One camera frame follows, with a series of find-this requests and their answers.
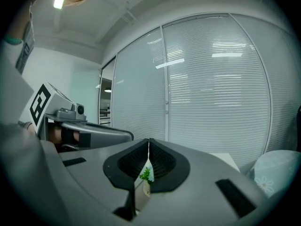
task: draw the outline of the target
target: black rubber pad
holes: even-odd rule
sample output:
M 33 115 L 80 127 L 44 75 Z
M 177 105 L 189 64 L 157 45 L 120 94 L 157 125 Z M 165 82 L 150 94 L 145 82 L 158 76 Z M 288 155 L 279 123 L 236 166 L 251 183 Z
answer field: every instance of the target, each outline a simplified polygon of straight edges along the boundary
M 79 158 L 74 158 L 74 159 L 71 159 L 71 160 L 65 160 L 65 161 L 63 161 L 63 164 L 64 164 L 65 167 L 69 167 L 69 166 L 79 164 L 79 163 L 82 163 L 82 162 L 85 162 L 85 161 L 86 161 L 85 158 L 79 157 Z
M 240 218 L 256 208 L 229 179 L 219 180 L 216 185 Z

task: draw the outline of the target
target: floral pattern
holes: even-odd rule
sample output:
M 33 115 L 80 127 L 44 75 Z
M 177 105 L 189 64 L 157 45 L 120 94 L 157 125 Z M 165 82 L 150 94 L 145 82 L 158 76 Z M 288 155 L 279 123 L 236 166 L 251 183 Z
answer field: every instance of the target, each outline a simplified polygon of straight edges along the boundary
M 268 181 L 266 176 L 262 176 L 261 179 L 255 178 L 255 182 L 265 193 L 274 192 L 274 189 L 271 187 L 272 185 L 274 185 L 274 182 Z

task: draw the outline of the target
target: window blinds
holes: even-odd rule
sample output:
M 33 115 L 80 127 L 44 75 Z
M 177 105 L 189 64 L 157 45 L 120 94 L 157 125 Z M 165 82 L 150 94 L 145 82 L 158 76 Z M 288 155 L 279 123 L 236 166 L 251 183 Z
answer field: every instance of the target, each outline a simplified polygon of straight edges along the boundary
M 112 91 L 112 126 L 135 139 L 165 139 L 165 80 L 161 32 L 139 38 L 118 53 Z
M 301 105 L 299 45 L 291 35 L 270 23 L 239 15 L 234 18 L 256 44 L 269 75 L 273 118 L 267 150 L 295 150 L 295 117 Z
M 270 98 L 259 56 L 228 16 L 164 27 L 169 84 L 169 141 L 230 153 L 241 172 L 263 153 Z

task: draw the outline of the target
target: white wall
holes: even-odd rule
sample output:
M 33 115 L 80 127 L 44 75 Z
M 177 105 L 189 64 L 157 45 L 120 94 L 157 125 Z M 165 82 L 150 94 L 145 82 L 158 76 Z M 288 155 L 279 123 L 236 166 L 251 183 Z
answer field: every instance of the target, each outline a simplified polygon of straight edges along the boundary
M 73 102 L 84 105 L 87 120 L 98 123 L 100 65 L 72 55 L 35 47 L 29 56 L 23 78 L 34 89 L 48 81 Z M 27 104 L 20 120 L 30 121 Z
M 288 30 L 273 11 L 258 0 L 168 0 L 146 11 L 134 25 L 122 29 L 107 44 L 103 65 L 125 46 L 156 27 L 200 13 L 233 13 L 253 16 Z
M 114 66 L 115 60 L 113 60 L 103 69 L 102 77 L 112 81 L 114 77 Z
M 96 44 L 95 38 L 83 33 L 63 29 L 54 32 L 53 28 L 33 24 L 35 46 L 81 57 L 101 63 L 104 47 Z

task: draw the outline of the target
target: ar tag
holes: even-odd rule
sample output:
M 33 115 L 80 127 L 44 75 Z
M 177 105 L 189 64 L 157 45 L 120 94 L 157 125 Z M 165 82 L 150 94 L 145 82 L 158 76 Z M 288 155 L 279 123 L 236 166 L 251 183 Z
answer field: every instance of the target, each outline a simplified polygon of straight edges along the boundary
M 46 89 L 45 85 L 42 85 L 30 107 L 30 113 L 32 115 L 32 119 L 36 126 L 38 125 L 40 116 L 42 115 L 42 112 L 47 104 L 47 101 L 50 99 L 50 97 L 51 97 L 51 94 Z

